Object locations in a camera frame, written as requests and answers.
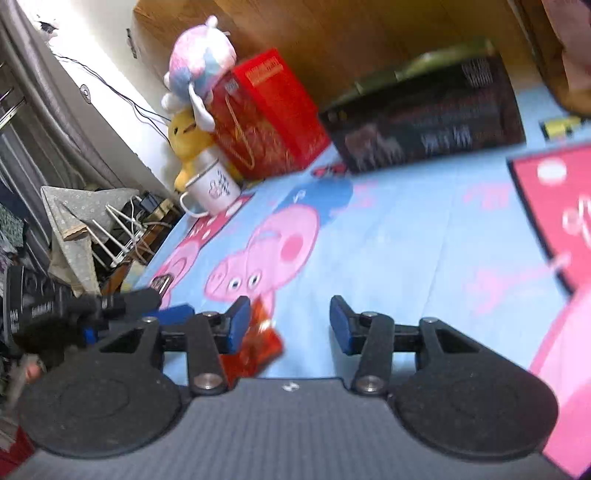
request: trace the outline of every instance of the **stuffed animal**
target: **stuffed animal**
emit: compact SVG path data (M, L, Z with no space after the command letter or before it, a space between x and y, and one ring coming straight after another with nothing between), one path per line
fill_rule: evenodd
M162 98L162 107L176 113L191 105L197 126L213 132L215 121L204 102L211 101L212 88L235 64L236 51L217 29L216 17L209 17L205 25L189 28L177 39L170 55L164 76L170 92Z
M219 159L234 180L240 182L242 176L232 165L223 151L215 144L212 136L201 130L193 118L190 108L177 113L168 127L168 139L174 153L182 163L181 172L174 181L174 188L185 191L185 185L199 170Z

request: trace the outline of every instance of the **wooden headboard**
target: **wooden headboard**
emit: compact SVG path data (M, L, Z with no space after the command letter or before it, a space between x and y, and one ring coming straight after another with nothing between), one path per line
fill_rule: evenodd
M154 64L216 15L239 58L278 48L320 105L364 75L474 37L495 43L516 88L540 82L506 0L139 0L134 12L158 45L144 55L163 57Z

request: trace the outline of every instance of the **yellow plush toy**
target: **yellow plush toy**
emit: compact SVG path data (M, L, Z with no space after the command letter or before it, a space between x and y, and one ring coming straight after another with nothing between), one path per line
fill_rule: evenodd
M192 108L182 110L172 118L168 127L168 139L183 165L174 181L174 188L179 192L185 191L185 185L199 170L217 159L224 164L234 180L238 182L242 180L236 167L215 144L212 136L197 127Z

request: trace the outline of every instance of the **mug handle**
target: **mug handle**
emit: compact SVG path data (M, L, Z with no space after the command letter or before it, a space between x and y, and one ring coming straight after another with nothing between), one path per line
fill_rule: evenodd
M193 217L193 218L203 218L206 217L207 215L209 215L209 212L203 212L203 213L194 213L191 210L189 210L187 208L187 206L183 203L183 199L188 195L188 192L185 192L181 195L181 198L179 198L178 202L181 204L181 207L183 207L183 210L185 211L186 214L188 214L189 216Z

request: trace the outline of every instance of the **gray curtain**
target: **gray curtain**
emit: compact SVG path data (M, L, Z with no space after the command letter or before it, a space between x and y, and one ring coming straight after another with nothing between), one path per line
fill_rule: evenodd
M16 0L0 0L0 115L26 100L0 131L0 180L29 210L27 249L33 266L49 265L51 227L41 201L43 185L83 189L92 183L122 187L77 125L38 49L37 35Z

